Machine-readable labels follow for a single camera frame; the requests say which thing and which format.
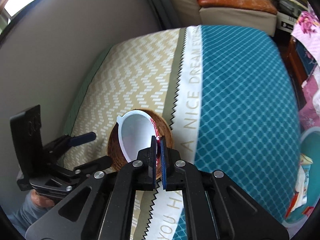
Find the metal screw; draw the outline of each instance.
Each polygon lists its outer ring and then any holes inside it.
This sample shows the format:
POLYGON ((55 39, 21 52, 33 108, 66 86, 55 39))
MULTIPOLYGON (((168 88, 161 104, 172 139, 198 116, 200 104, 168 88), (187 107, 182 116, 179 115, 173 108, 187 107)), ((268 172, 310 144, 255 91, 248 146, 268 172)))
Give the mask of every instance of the metal screw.
POLYGON ((96 172, 94 173, 94 177, 95 177, 96 179, 101 179, 101 178, 103 178, 103 176, 104 176, 104 172, 103 172, 103 171, 96 171, 96 172))
POLYGON ((176 161, 176 165, 177 165, 178 167, 183 167, 184 165, 186 165, 186 162, 183 161, 183 160, 178 160, 178 161, 176 161))
POLYGON ((216 178, 222 178, 224 175, 223 171, 215 171, 213 174, 216 178))
POLYGON ((132 163, 132 165, 133 165, 134 167, 140 167, 140 166, 142 166, 142 164, 143 164, 143 162, 142 162, 142 161, 138 161, 138 160, 135 160, 135 161, 132 163))

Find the teal patterned fabric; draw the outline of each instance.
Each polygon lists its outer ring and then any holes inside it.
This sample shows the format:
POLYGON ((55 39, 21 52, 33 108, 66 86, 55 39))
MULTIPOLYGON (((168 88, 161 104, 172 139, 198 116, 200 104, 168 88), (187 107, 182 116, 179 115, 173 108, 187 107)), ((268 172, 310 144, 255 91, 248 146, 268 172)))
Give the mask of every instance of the teal patterned fabric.
MULTIPOLYGON (((273 41, 239 26, 202 26, 203 95, 195 165, 223 170, 279 222, 300 154, 298 109, 273 41)), ((173 239, 186 239, 184 213, 173 239)))

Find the bed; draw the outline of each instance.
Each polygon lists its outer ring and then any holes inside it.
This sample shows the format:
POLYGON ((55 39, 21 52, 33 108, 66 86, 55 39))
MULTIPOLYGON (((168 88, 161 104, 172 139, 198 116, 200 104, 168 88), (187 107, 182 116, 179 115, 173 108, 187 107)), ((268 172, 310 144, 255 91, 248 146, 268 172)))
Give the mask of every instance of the bed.
MULTIPOLYGON (((290 78, 264 32, 191 26, 107 48, 64 129, 71 135, 94 131, 97 138, 67 152, 64 167, 108 154, 116 117, 137 108, 165 119, 184 160, 207 172, 222 169, 282 221, 297 176, 300 127, 290 78)), ((159 180, 154 192, 136 194, 131 239, 161 235, 184 239, 186 229, 181 193, 163 191, 159 180), (173 197, 177 208, 170 209, 173 197), (166 232, 164 216, 174 221, 166 232)))

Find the pink cloth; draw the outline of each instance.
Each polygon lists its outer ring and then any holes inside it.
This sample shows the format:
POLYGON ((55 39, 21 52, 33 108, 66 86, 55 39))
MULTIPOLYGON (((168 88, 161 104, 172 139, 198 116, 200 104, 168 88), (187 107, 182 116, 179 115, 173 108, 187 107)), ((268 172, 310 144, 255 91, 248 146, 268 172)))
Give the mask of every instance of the pink cloth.
POLYGON ((307 49, 308 57, 315 59, 315 67, 302 84, 306 105, 299 111, 299 118, 304 129, 320 126, 320 22, 312 8, 302 12, 293 27, 291 35, 307 49))
POLYGON ((320 62, 320 22, 315 15, 302 12, 291 33, 320 62))
POLYGON ((306 105, 299 111, 300 122, 305 130, 320 126, 320 67, 316 66, 308 81, 302 85, 306 105))

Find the beige zigzag fabric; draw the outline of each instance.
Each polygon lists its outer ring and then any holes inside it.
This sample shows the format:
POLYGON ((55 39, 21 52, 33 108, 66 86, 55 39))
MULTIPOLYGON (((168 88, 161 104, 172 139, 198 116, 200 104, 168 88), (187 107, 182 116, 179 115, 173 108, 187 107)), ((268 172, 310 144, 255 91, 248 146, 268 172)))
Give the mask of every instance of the beige zigzag fabric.
MULTIPOLYGON (((94 131, 97 138, 70 149, 64 158, 65 168, 72 170, 104 156, 118 115, 136 108, 162 115, 178 37, 179 29, 167 30, 112 47, 88 87, 71 134, 94 131)), ((138 223, 142 194, 136 193, 130 239, 138 223)))

